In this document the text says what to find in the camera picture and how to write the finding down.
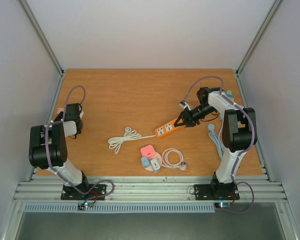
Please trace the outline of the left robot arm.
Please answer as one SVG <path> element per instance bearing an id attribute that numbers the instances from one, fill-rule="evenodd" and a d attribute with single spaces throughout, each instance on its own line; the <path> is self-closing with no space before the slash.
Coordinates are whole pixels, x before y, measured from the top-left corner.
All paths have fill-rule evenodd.
<path id="1" fill-rule="evenodd" d="M 30 129 L 29 163 L 41 170 L 47 170 L 63 181 L 67 191 L 79 199 L 86 199 L 91 187 L 86 175 L 68 158 L 67 137 L 82 133 L 83 108 L 80 103 L 67 104 L 49 125 L 37 125 Z"/>

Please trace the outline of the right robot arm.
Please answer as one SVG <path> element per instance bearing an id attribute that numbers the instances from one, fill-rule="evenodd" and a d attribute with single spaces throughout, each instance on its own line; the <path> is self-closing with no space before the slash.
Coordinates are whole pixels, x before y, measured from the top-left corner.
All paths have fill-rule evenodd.
<path id="1" fill-rule="evenodd" d="M 225 147 L 221 163 L 213 174 L 210 191 L 220 199 L 235 191 L 235 176 L 246 153 L 257 142 L 256 113 L 232 101 L 219 87 L 202 87 L 197 92 L 200 105 L 191 109 L 185 100 L 183 111 L 174 122 L 175 127 L 194 127 L 205 116 L 218 112 L 223 119 L 222 143 Z"/>

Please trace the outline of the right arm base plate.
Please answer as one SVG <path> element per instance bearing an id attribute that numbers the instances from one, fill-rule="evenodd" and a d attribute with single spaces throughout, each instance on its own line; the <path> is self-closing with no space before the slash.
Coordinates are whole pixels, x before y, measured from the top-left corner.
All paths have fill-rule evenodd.
<path id="1" fill-rule="evenodd" d="M 197 201 L 221 201 L 239 200 L 238 187 L 235 184 L 229 186 L 212 186 L 211 184 L 195 184 L 194 195 Z"/>

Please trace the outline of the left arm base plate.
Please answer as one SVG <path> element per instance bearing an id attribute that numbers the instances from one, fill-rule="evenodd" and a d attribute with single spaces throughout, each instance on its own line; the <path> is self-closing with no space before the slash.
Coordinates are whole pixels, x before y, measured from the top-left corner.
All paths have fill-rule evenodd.
<path id="1" fill-rule="evenodd" d="M 72 186 L 63 186 L 60 199 L 63 201 L 72 201 L 72 200 L 83 201 L 86 200 L 87 198 L 95 199 L 96 194 L 98 194 L 98 199 L 103 201 L 105 199 L 103 195 L 106 193 L 107 193 L 106 184 L 98 184 L 93 188 L 92 191 L 89 192 L 89 194 L 86 195 L 79 193 Z"/>

